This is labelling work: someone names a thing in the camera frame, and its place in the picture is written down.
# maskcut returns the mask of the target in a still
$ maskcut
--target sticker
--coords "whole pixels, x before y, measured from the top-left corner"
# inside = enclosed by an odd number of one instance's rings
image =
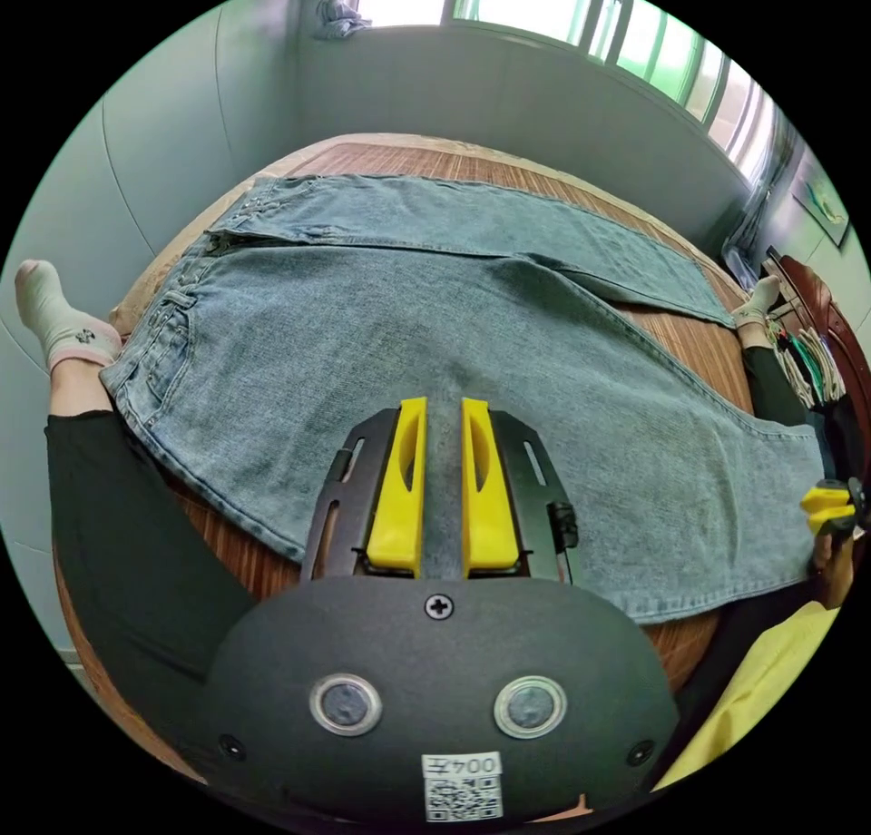
[[[458,823],[502,817],[502,761],[498,751],[425,754],[426,821]]]

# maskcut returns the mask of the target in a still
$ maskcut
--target person's leg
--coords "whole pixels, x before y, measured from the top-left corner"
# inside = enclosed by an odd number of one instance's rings
[[[125,701],[197,758],[185,739],[197,691],[254,599],[197,535],[114,413],[100,370],[120,352],[117,334],[72,309],[44,261],[26,263],[15,284],[22,321],[50,370],[53,546],[73,610]]]
[[[779,287],[778,277],[768,276],[758,284],[749,302],[732,314],[743,349],[753,413],[757,418],[797,427],[807,423],[807,408],[789,384],[766,330],[765,316],[778,297]]]

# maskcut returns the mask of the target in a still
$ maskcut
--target person's hand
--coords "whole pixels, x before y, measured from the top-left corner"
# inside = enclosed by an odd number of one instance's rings
[[[853,536],[832,556],[832,536],[818,535],[812,562],[819,570],[819,601],[828,609],[839,608],[853,584]]]

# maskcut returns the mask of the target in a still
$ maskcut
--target wall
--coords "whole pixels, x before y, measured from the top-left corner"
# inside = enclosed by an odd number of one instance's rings
[[[836,246],[810,212],[789,193],[802,153],[803,149],[777,196],[772,196],[759,227],[757,250],[763,253],[773,246],[779,254],[807,264],[831,289],[866,358],[871,360],[871,270],[852,225],[840,247]]]
[[[423,133],[573,173],[716,253],[749,195],[738,170],[667,100],[558,46],[481,28],[397,27],[298,41],[308,142]]]
[[[85,116],[15,235],[0,280],[0,517],[13,567],[58,650],[72,644],[51,559],[48,379],[17,317],[15,270],[50,257],[76,308],[108,312],[202,209],[299,147],[298,1],[232,0],[157,46]]]

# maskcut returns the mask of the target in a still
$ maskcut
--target foot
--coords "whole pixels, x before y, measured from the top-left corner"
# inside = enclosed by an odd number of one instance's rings
[[[74,309],[66,301],[57,270],[47,260],[21,264],[15,274],[15,300],[22,323],[39,339],[49,372],[68,359],[108,366],[121,353],[117,330]]]
[[[780,293],[780,279],[776,275],[768,275],[753,289],[753,294],[743,306],[732,312],[736,327],[744,324],[761,324],[765,326],[765,316],[774,305]]]

